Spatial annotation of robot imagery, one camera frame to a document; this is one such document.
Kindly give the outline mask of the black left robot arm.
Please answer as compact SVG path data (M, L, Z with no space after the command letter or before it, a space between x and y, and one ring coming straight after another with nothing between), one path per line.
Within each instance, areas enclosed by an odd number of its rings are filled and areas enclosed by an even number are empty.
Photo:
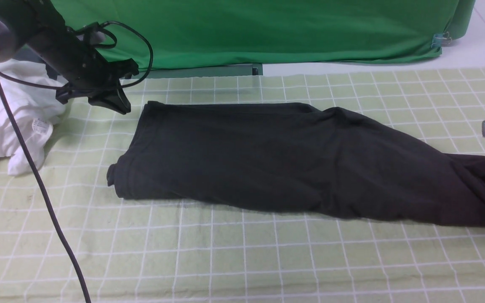
M131 104L120 80L138 75L139 67L131 58L109 62L99 53L99 49L111 49L117 44L115 35L106 30L110 25L135 33L135 29L119 21L94 22L72 29L50 0L0 0L0 63L27 46L67 81L53 88L56 100L66 104L71 98L87 97L92 106L125 115L130 113ZM35 169L1 82L0 98L29 166Z

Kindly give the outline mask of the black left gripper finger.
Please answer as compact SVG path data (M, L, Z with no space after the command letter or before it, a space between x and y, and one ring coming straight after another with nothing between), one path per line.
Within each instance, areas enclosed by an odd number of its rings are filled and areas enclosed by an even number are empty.
M122 88L96 91L88 96L91 106L99 106L109 109L121 115L131 112L131 104Z

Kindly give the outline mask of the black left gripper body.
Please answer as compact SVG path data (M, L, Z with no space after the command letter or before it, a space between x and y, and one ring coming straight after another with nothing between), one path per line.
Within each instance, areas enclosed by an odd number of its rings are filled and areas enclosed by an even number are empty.
M40 32L32 38L32 50L67 80L56 90L56 100L62 104L72 98L88 98L96 91L123 88L122 77L139 74L135 60L109 62L98 50L68 32Z

